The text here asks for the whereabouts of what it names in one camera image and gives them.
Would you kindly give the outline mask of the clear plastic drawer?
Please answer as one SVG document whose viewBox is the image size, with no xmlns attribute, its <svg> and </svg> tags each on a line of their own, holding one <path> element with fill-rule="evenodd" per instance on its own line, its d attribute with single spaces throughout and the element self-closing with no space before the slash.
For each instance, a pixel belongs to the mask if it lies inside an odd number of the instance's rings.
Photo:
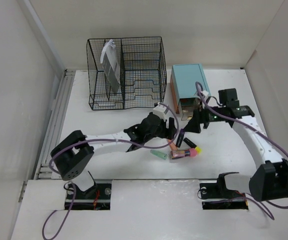
<svg viewBox="0 0 288 240">
<path fill-rule="evenodd" d="M 193 117 L 194 110 L 200 109 L 202 102 L 199 98 L 181 98 L 179 101 L 179 110 L 182 121 L 188 121 Z"/>
</svg>

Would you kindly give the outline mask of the grey paper swatch booklet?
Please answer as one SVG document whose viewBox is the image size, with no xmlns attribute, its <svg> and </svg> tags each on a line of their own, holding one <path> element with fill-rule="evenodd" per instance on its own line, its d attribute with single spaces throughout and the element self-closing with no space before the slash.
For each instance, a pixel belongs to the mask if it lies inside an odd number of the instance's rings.
<svg viewBox="0 0 288 240">
<path fill-rule="evenodd" d="M 120 86 L 120 64 L 117 58 L 116 45 L 113 39 L 110 39 L 104 44 L 100 63 L 112 92 L 116 94 Z"/>
</svg>

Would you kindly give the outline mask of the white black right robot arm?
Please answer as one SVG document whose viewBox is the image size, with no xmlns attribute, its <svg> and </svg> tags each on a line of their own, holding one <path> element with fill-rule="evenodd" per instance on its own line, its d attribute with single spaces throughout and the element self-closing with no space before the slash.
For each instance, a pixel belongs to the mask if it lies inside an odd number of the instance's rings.
<svg viewBox="0 0 288 240">
<path fill-rule="evenodd" d="M 240 105 L 236 89 L 219 92 L 219 106 L 208 105 L 208 92 L 197 90 L 200 101 L 185 132 L 200 133 L 210 123 L 226 122 L 238 134 L 254 160 L 256 171 L 252 176 L 238 172 L 221 173 L 212 191 L 219 198 L 227 198 L 233 191 L 249 193 L 261 201 L 288 198 L 288 156 L 260 129 L 254 112 L 247 105 Z"/>
</svg>

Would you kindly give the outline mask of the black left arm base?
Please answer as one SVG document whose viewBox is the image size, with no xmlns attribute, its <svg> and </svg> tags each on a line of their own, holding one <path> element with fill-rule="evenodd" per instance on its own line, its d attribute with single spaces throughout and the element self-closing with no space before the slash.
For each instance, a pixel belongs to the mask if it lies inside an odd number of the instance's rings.
<svg viewBox="0 0 288 240">
<path fill-rule="evenodd" d="M 89 171 L 72 171 L 65 176 L 66 210 L 109 210 L 112 181 L 95 180 Z"/>
</svg>

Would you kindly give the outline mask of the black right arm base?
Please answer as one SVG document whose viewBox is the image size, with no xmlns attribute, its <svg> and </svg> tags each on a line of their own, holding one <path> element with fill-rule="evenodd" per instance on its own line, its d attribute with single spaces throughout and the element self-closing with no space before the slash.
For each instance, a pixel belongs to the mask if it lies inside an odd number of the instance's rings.
<svg viewBox="0 0 288 240">
<path fill-rule="evenodd" d="M 226 187 L 225 176 L 237 172 L 221 173 L 217 179 L 205 179 L 199 182 L 198 198 L 202 200 L 203 210 L 248 210 L 245 193 Z"/>
</svg>

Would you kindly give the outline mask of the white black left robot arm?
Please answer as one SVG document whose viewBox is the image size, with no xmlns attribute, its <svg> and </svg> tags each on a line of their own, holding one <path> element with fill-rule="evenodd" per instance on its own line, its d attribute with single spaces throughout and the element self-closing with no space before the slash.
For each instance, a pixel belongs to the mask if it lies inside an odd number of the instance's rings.
<svg viewBox="0 0 288 240">
<path fill-rule="evenodd" d="M 177 118 L 163 119 L 150 112 L 139 124 L 114 134 L 94 136 L 75 130 L 51 151 L 49 167 L 88 199 L 97 188 L 87 169 L 92 157 L 147 149 L 146 143 L 154 138 L 172 141 L 178 134 L 178 127 Z"/>
</svg>

